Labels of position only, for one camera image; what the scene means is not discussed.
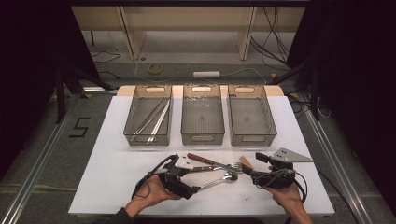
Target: transparent plastic bin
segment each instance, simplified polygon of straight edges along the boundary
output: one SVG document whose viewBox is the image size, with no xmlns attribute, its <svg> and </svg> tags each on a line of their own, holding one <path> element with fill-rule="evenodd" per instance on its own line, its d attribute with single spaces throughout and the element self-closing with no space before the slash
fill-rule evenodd
<svg viewBox="0 0 396 224">
<path fill-rule="evenodd" d="M 220 85 L 184 85 L 183 145 L 221 145 L 224 133 Z"/>
<path fill-rule="evenodd" d="M 168 146 L 172 86 L 136 86 L 124 135 L 131 146 Z"/>
<path fill-rule="evenodd" d="M 263 85 L 228 87 L 232 146 L 271 146 L 276 126 Z"/>
</svg>

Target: floor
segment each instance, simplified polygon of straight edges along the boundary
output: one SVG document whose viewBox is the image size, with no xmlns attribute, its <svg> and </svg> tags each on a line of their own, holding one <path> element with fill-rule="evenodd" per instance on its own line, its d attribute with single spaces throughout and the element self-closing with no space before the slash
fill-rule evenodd
<svg viewBox="0 0 396 224">
<path fill-rule="evenodd" d="M 263 78 L 268 82 L 273 78 L 272 75 L 281 76 L 286 72 L 265 66 L 262 56 L 253 48 L 249 49 L 247 60 L 240 61 L 233 33 L 150 32 L 136 61 L 129 58 L 122 33 L 93 32 L 93 34 L 94 46 L 91 43 L 90 32 L 83 32 L 101 79 L 113 87 L 153 83 L 159 80 L 176 84 L 187 80 L 194 81 L 192 79 L 194 71 L 220 71 L 224 75 L 232 74 L 220 80 L 212 79 L 213 82 L 247 82 L 248 79 L 253 83 L 263 83 Z M 266 35 L 264 33 L 253 34 L 261 43 Z M 282 41 L 288 49 L 292 39 L 293 34 L 282 34 Z M 270 39 L 267 48 L 278 57 L 281 56 L 274 39 Z M 276 68 L 287 68 L 275 60 L 266 59 L 265 62 Z M 153 77 L 148 73 L 148 66 L 153 63 L 163 65 L 160 77 Z M 293 91 L 295 78 L 280 84 L 284 92 Z M 82 81 L 82 84 L 85 87 L 94 86 L 88 81 Z M 43 157 L 43 152 L 48 152 L 42 169 L 37 175 L 35 187 L 31 194 L 27 195 L 25 203 L 21 205 L 21 213 L 17 215 L 18 223 L 90 223 L 93 221 L 91 217 L 71 216 L 67 211 L 73 201 L 79 180 L 114 94 L 113 91 L 95 92 L 86 94 L 84 97 L 67 95 L 69 114 L 62 128 L 55 125 L 57 115 L 55 98 L 48 102 L 47 109 L 25 150 L 21 151 L 7 175 L 0 182 L 2 217 L 11 204 L 15 203 L 14 199 L 18 196 L 25 180 L 32 176 L 31 171 L 37 167 L 37 159 Z M 303 101 L 307 99 L 304 93 L 298 93 L 297 97 Z M 321 105 L 325 105 L 325 99 L 321 100 Z M 296 112 L 296 119 L 317 168 L 330 180 L 329 182 L 322 176 L 323 185 L 334 206 L 335 214 L 330 217 L 312 217 L 314 223 L 354 223 L 352 212 L 332 184 L 343 191 L 349 202 L 361 204 L 363 209 L 352 208 L 358 220 L 364 220 L 364 223 L 396 223 L 395 216 L 365 173 L 359 158 L 354 156 L 337 124 L 336 115 L 331 114 L 326 118 L 330 111 L 328 108 L 323 108 L 320 122 L 315 122 L 307 107 L 296 103 L 291 103 L 291 106 Z M 74 129 L 78 119 L 81 119 L 79 126 L 89 127 L 89 129 L 84 137 L 73 138 L 71 135 L 82 134 L 82 130 Z M 323 141 L 323 136 L 326 136 L 328 141 Z M 53 140 L 53 145 L 48 144 L 49 139 Z M 334 164 L 341 164 L 343 168 L 341 174 L 334 168 Z M 346 184 L 340 176 L 346 178 Z M 283 223 L 285 220 L 286 216 L 210 218 L 206 219 L 205 223 Z M 188 221 L 202 223 L 201 219 Z M 139 219 L 137 222 L 158 223 L 160 220 Z M 181 222 L 186 222 L 186 220 L 161 220 L 161 223 Z"/>
</svg>

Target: white tabletop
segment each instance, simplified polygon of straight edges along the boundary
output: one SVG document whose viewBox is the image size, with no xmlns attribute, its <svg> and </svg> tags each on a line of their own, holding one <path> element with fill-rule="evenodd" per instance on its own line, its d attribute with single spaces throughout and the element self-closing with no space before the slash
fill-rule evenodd
<svg viewBox="0 0 396 224">
<path fill-rule="evenodd" d="M 311 157 L 287 97 L 270 96 L 268 101 L 277 129 L 277 136 L 270 147 L 231 146 L 228 108 L 224 95 L 222 102 L 226 133 L 221 146 L 182 145 L 180 133 L 182 98 L 175 96 L 170 145 L 131 147 L 123 135 L 123 129 L 132 97 L 113 97 L 69 213 L 78 216 L 117 213 L 130 201 L 136 182 L 171 154 L 191 152 L 221 163 L 236 162 L 241 156 L 245 156 L 259 171 L 268 171 L 268 164 L 255 159 L 257 151 L 272 155 L 284 147 Z M 307 213 L 313 216 L 332 215 L 334 213 L 332 204 L 314 163 L 295 162 L 294 169 L 304 176 L 308 184 L 308 197 L 304 204 Z M 225 171 L 215 171 L 187 174 L 182 181 L 190 186 L 202 186 L 221 178 L 224 173 Z M 304 181 L 299 176 L 296 178 L 304 187 Z M 256 188 L 248 175 L 239 175 L 236 182 L 221 183 L 199 191 L 189 200 L 160 203 L 145 209 L 140 216 L 262 217 L 279 214 L 284 214 L 284 210 L 273 201 L 269 192 Z"/>
</svg>

